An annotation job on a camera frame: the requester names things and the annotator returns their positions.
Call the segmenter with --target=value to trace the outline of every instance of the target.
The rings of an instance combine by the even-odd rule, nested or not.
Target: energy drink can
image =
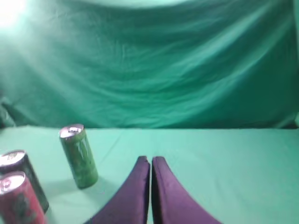
[[[0,155],[0,174],[7,174],[14,171],[22,171],[26,174],[43,211],[46,212],[49,208],[49,202],[29,161],[29,157],[24,150],[15,150]]]
[[[99,176],[84,126],[64,127],[59,135],[77,187],[84,189],[94,185]]]
[[[46,224],[46,218],[24,172],[0,178],[0,213],[9,224]]]

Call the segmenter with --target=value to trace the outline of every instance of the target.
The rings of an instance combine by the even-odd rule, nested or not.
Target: red can
[[[8,224],[46,224],[46,218],[24,172],[0,178],[0,213]]]

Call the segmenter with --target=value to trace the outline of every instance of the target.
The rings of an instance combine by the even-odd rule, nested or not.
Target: green fabric
[[[161,155],[191,196],[225,224],[299,223],[298,130],[89,129],[99,172],[78,190],[58,129],[0,133],[1,153],[25,149],[50,202],[49,224],[82,224],[113,196],[140,155]],[[149,224],[153,224],[151,209]]]
[[[295,5],[295,19],[297,25],[297,47],[298,47],[298,54],[299,54],[299,0],[294,0]]]
[[[292,0],[27,0],[0,33],[3,106],[19,126],[282,127],[299,111],[293,10]]]
[[[0,128],[15,126],[14,120],[0,101]]]

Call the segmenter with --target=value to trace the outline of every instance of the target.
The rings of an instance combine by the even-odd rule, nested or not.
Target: black can
[[[22,171],[26,174],[44,213],[46,213],[49,208],[49,202],[38,181],[26,151],[15,150],[0,155],[0,174],[4,175],[14,171]]]

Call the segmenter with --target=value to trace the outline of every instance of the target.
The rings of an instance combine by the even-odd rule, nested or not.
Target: can lid
[[[24,150],[16,150],[0,156],[0,167],[17,163],[25,156]]]
[[[61,138],[69,138],[75,136],[76,134],[79,134],[83,129],[84,126],[82,124],[69,125],[62,128],[59,131],[59,135]]]
[[[4,175],[0,179],[0,195],[17,189],[25,181],[25,173],[23,172],[12,172]]]

